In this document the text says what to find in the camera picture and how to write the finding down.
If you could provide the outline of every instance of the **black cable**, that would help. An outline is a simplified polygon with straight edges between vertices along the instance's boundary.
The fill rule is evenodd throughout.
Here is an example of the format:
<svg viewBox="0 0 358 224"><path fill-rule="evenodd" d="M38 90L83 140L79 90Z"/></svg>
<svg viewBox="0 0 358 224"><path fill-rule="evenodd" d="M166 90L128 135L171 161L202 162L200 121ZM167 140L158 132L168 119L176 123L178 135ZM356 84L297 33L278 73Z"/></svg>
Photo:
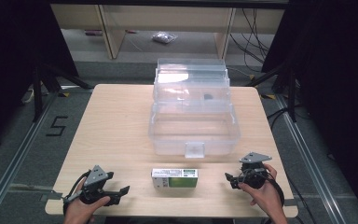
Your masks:
<svg viewBox="0 0 358 224"><path fill-rule="evenodd" d="M280 117L282 114L284 114L284 112L286 112L286 111L281 111L281 112L275 117L275 119L272 121L271 126L270 126L270 129L271 129L271 130L274 128L275 121L277 121L278 117Z"/></svg>
<svg viewBox="0 0 358 224"><path fill-rule="evenodd" d="M264 61L259 59L255 54L253 54L251 51L249 51L248 49L244 48L241 44L239 44L237 42L237 40L234 38L234 36L232 36L232 34L230 34L232 40L234 41L234 43L237 45L237 47L242 50L243 52L249 54L250 56L252 56L253 58L255 58L256 60L258 60L260 63L263 63Z"/></svg>
<svg viewBox="0 0 358 224"><path fill-rule="evenodd" d="M257 40L257 43L258 43L258 46L256 46L256 45L254 45L255 47L257 47L257 48L260 48L260 49L262 49L262 50L269 50L269 48L266 46L266 45L264 45L261 41L260 41L260 39L258 38L258 33L257 33L257 23L256 23L256 15L257 15L257 13L256 13L256 9L254 9L254 25L252 25L251 23L250 23L250 21L249 21L249 19L248 19L248 17L246 16L246 13L245 13L245 11L242 9L242 14L243 14L243 16L245 17L245 19L246 19L246 21L248 22L248 25L249 25L249 28L251 29L251 35L249 36L249 40L248 39L246 39L246 40L248 40L248 42L250 42L250 40L251 40L251 36L252 36L252 34L253 35L255 35L255 39Z"/></svg>
<svg viewBox="0 0 358 224"><path fill-rule="evenodd" d="M69 198L72 196L72 194L74 193L75 188L77 187L77 185L79 184L79 182L81 181L81 179L83 179L83 177L85 176L89 176L89 174L91 173L91 170L88 170L86 173L84 173L83 175L81 175L78 180L75 182L75 184L72 186L71 191L69 191L68 195L65 198Z"/></svg>
<svg viewBox="0 0 358 224"><path fill-rule="evenodd" d="M260 176L264 177L277 190L279 197L281 199L281 204L282 206L284 206L284 194L283 194L283 190L281 189L281 186L279 186L279 184L275 181L275 178L272 176L272 174L268 173L268 175L271 178L265 178L262 175ZM271 218L269 218L264 224L270 224L270 223L272 223Z"/></svg>
<svg viewBox="0 0 358 224"><path fill-rule="evenodd" d="M278 114L278 113L280 113L280 112L282 112L282 111L286 111L286 110L287 110L287 107L286 107L286 108L283 108L283 109L280 109L280 110L278 110L278 111L275 111L275 112L272 113L271 115L268 115L268 116L267 116L267 119L270 119L270 118L274 117L276 114Z"/></svg>
<svg viewBox="0 0 358 224"><path fill-rule="evenodd" d="M304 207L307 209L308 214L310 214L310 219L312 219L312 222L316 224L315 218L313 217L312 212L310 211L310 208L308 207L307 203L305 202L304 198L302 197L300 191L296 187L295 183L292 181L292 179L289 177L289 175L286 173L287 179L289 180L292 187L295 189L295 191L298 194L298 197L300 198L301 202L304 204Z"/></svg>
<svg viewBox="0 0 358 224"><path fill-rule="evenodd" d="M304 224L304 222L301 220L300 217L296 217L296 219L297 219L301 224Z"/></svg>
<svg viewBox="0 0 358 224"><path fill-rule="evenodd" d="M256 44L252 43L251 40L248 39L248 37L246 37L243 33L241 33L241 35L242 35L242 37L243 37L247 42L249 42L249 44L252 45L253 47L255 47L255 48L261 48L262 50L268 50L268 49L264 49L264 48L262 48L262 47L260 47L260 46L257 46Z"/></svg>
<svg viewBox="0 0 358 224"><path fill-rule="evenodd" d="M257 72L257 73L261 72L261 69L260 69L260 70L254 70L253 68L251 68L251 67L248 65L248 63L246 62L246 53L243 53L243 62L245 63L245 66L246 66L249 70L251 70L251 71L253 71L253 72Z"/></svg>

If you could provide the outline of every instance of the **gray floor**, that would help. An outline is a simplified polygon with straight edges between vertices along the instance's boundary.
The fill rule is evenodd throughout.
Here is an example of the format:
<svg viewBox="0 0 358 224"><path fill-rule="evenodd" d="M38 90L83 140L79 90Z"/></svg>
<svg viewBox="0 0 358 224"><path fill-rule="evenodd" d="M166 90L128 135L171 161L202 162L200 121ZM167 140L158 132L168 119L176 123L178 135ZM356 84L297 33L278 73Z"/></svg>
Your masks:
<svg viewBox="0 0 358 224"><path fill-rule="evenodd" d="M178 37L168 45L151 40L155 31L127 34L118 57L110 60L101 36L86 36L79 30L62 30L62 32L76 61L80 76L89 84L121 82L151 84L158 58L217 58L213 34L174 33ZM234 38L243 46L246 45L241 34L234 34ZM259 38L269 46L273 35L261 35ZM262 58L259 48L249 47L248 50ZM256 72L260 70L261 63L250 56L244 57L232 40L228 45L226 64L233 86L242 86L249 82L250 75L261 76ZM136 79L140 73L144 78ZM270 89L273 78L258 85L260 94L273 94ZM62 85L71 85L65 80L61 82ZM89 91L72 91L67 97L52 95L44 97L45 102L53 99L51 107L37 129L37 135L33 138L19 170L16 171L10 188L5 192L6 196L0 204L0 223L62 223L62 216L50 216L44 211L45 197L49 195L61 169L90 95ZM266 115L280 109L279 100L261 99L261 101ZM32 101L19 107L11 122L0 134L0 138L3 139L0 146L0 180L7 172L12 158L21 148L28 130L33 127L33 109ZM341 212L345 223L358 223L358 201L335 162L327 158L328 148L322 137L304 108L297 109L296 115L296 125L305 139L310 155L316 161L316 168L321 173L327 191L331 192L337 203L338 211ZM65 126L65 130L61 136L49 137L49 133L58 131L50 128L58 116L66 116L66 119L59 119L56 123ZM298 217L304 223L313 223L304 205L306 204L317 223L340 223L329 213L330 210L319 189L320 184L312 177L288 124L290 119L285 116L279 117L272 133L286 173L294 184L292 190L297 199ZM104 217L97 217L96 223L104 223L104 221ZM208 220L203 221L199 223L210 223ZM260 218L246 218L237 219L235 223L260 223L260 221ZM295 218L291 218L289 222L300 223Z"/></svg>

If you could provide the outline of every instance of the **container latch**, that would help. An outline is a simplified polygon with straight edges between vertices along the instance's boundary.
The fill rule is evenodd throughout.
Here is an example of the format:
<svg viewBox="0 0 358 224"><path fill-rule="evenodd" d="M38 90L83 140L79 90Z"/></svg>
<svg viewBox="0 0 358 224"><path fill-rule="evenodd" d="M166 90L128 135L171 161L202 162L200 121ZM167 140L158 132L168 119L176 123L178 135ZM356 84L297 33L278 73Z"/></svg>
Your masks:
<svg viewBox="0 0 358 224"><path fill-rule="evenodd" d="M186 158L204 158L205 144L203 142L187 142L186 143Z"/></svg>

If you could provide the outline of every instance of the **wire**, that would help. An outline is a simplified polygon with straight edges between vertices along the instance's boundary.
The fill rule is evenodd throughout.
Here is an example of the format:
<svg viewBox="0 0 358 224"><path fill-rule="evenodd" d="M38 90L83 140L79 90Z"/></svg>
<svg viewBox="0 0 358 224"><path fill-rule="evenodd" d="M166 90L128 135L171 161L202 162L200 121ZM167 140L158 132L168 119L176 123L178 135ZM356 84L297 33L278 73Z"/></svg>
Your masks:
<svg viewBox="0 0 358 224"><path fill-rule="evenodd" d="M66 196L66 198L69 198L72 196L72 194L74 193L75 188L77 187L77 185L79 184L80 180L83 179L83 177L85 176L89 176L89 174L91 173L91 170L88 170L86 173L84 173L83 175L81 175L78 180L75 182L75 184L72 186L71 191L69 191L69 194Z"/></svg>
<svg viewBox="0 0 358 224"><path fill-rule="evenodd" d="M242 37L247 41L249 42L250 45L252 45L253 47L255 48L260 48L260 46L257 46L256 44L252 43L252 41L250 40L250 38L246 37L243 33L241 33Z"/></svg>
<svg viewBox="0 0 358 224"><path fill-rule="evenodd" d="M239 44L237 42L237 40L234 38L234 36L232 36L232 34L230 34L232 40L234 41L234 43L237 45L237 47L244 51L245 53L249 54L250 56L252 56L253 58L255 58L256 60L258 60L260 63L263 63L264 61L259 59L255 54L253 54L251 51L249 51L247 48L244 48L241 44Z"/></svg>
<svg viewBox="0 0 358 224"><path fill-rule="evenodd" d="M297 219L301 224L304 224L304 222L301 220L300 217L296 217L296 219Z"/></svg>
<svg viewBox="0 0 358 224"><path fill-rule="evenodd" d="M252 37L252 35L254 35L254 36L255 36L255 39L256 39L256 41L257 41L257 44L258 44L258 46L256 46L256 45L254 45L254 46L260 49L260 53L261 53L262 56L263 56L263 55L267 55L267 53L265 52L265 50L269 50L269 48L268 48L266 45L264 45L264 44L260 41L260 39L258 38L257 23L256 23L257 9L254 8L253 12L254 12L254 23L253 23L253 25L252 25L252 24L250 23L248 17L246 16L246 13L245 13L244 9L242 9L242 14L243 14L243 16L245 17L246 21L248 22L249 28L251 29L251 35L249 36L249 39L246 39L246 38L245 38L245 39L248 40L248 43L250 43L251 37Z"/></svg>
<svg viewBox="0 0 358 224"><path fill-rule="evenodd" d="M272 174L268 173L268 175L271 176L271 178L272 178L273 180L275 180L275 178L274 178L274 176L272 176Z"/></svg>
<svg viewBox="0 0 358 224"><path fill-rule="evenodd" d="M312 222L316 224L315 218L313 217L312 212L310 211L310 208L308 207L307 203L305 202L304 198L302 197L300 191L298 190L298 188L296 187L295 183L292 181L292 179L289 177L289 175L286 173L287 179L289 180L290 184L292 185L292 187L295 189L295 191L298 194L298 197L300 198L301 202L304 204L304 207L307 209L308 214L310 214L310 219L312 219Z"/></svg>
<svg viewBox="0 0 358 224"><path fill-rule="evenodd" d="M272 220L271 218L267 219L267 221L264 223L264 224L271 224L272 223Z"/></svg>
<svg viewBox="0 0 358 224"><path fill-rule="evenodd" d="M282 111L286 111L287 109L288 109L287 107L286 107L286 108L283 108L283 109L280 109L280 110L274 112L273 114L268 115L268 116L267 116L267 119L270 119L270 118L274 117L276 114L278 114L278 113L280 113L280 112L282 112Z"/></svg>
<svg viewBox="0 0 358 224"><path fill-rule="evenodd" d="M270 129L271 129L271 130L274 128L274 124L275 124L275 122L277 121L278 117L280 117L284 112L286 112L286 111L281 111L281 112L277 115L277 117L275 117L275 119L272 121L271 126L270 126Z"/></svg>
<svg viewBox="0 0 358 224"><path fill-rule="evenodd" d="M248 175L249 172L251 172L252 169L246 169L244 171L242 171L242 173L240 175L238 175L237 177L237 182L238 183L245 183L245 177Z"/></svg>

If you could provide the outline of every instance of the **wrist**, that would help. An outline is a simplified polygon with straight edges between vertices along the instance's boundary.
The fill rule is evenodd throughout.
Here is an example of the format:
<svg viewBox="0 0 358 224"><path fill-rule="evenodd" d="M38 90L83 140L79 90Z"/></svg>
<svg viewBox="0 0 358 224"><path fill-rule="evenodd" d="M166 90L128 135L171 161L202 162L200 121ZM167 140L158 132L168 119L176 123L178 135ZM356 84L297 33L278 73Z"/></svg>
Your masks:
<svg viewBox="0 0 358 224"><path fill-rule="evenodd" d="M269 217L271 218L272 223L274 224L287 224L287 218L284 215L283 210L270 214Z"/></svg>

